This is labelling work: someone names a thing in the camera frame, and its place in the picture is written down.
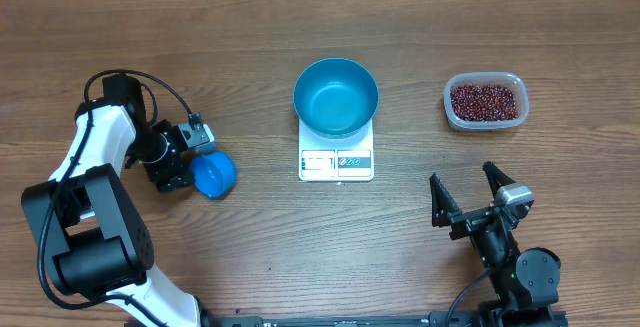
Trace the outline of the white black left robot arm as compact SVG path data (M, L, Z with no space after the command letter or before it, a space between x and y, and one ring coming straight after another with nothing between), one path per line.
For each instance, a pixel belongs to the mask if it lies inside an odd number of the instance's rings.
M41 288L67 310L108 303L143 326L208 326L202 302L156 265L150 233L121 173L139 162L161 193L190 187L194 176L182 155L212 144L211 130L193 111L178 125L148 114L147 73L112 69L96 77L103 94L84 96L60 167L21 196Z

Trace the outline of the blue plastic measuring scoop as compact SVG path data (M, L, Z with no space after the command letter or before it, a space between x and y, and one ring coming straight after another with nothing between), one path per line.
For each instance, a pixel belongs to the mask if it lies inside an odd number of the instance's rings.
M236 183L234 162L221 151L195 157L190 169L195 187L208 198L223 198Z

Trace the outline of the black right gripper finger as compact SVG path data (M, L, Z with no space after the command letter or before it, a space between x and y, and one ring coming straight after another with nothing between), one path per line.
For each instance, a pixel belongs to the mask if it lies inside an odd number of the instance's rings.
M436 173L429 178L429 185L432 199L432 226L450 226L452 219L461 214L459 206Z
M514 180L502 172L492 161L485 162L482 165L482 170L486 175L493 197L496 197L501 187L514 183Z

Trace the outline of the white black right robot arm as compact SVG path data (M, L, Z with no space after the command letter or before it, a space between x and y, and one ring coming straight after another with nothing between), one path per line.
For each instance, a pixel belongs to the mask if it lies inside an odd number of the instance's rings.
M465 287L445 312L431 312L430 326L567 327L566 314L555 312L559 300L561 261L546 248L521 251L512 234L533 202L533 191L487 161L482 169L493 201L486 207L463 212L437 175L429 178L432 225L449 227L453 240L469 238L479 254L484 272ZM475 311L459 311L462 299L488 279L496 294Z

